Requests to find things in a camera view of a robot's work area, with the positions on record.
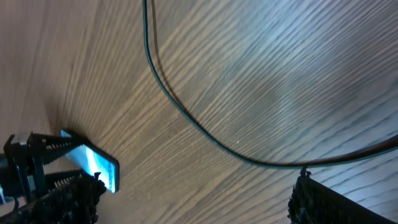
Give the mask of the Samsung Galaxy smartphone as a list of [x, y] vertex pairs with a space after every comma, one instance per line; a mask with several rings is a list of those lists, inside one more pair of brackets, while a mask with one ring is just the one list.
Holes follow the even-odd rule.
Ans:
[[71, 129], [61, 130], [64, 138], [74, 138], [82, 140], [83, 144], [74, 148], [65, 157], [75, 165], [83, 169], [87, 174], [94, 176], [100, 172], [99, 180], [105, 187], [115, 194], [119, 191], [120, 165], [116, 158], [109, 155], [104, 150], [95, 146], [88, 138], [72, 131]]

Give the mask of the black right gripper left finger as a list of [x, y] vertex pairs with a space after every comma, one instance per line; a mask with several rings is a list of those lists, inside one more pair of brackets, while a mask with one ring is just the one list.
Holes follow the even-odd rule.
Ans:
[[95, 224], [106, 192], [100, 173], [72, 178], [47, 195], [1, 217], [1, 224]]

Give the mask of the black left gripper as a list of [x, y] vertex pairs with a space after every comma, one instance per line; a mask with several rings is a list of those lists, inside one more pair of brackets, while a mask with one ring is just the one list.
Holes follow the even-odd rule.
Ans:
[[81, 136], [62, 137], [44, 134], [12, 134], [1, 153], [1, 198], [21, 197], [26, 202], [41, 198], [47, 190], [88, 185], [93, 176], [83, 170], [45, 174], [43, 164], [84, 145]]

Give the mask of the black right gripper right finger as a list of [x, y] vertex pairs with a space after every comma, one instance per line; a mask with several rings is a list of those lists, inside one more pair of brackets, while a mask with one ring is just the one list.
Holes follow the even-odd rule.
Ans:
[[318, 183], [305, 167], [288, 202], [291, 224], [396, 224]]

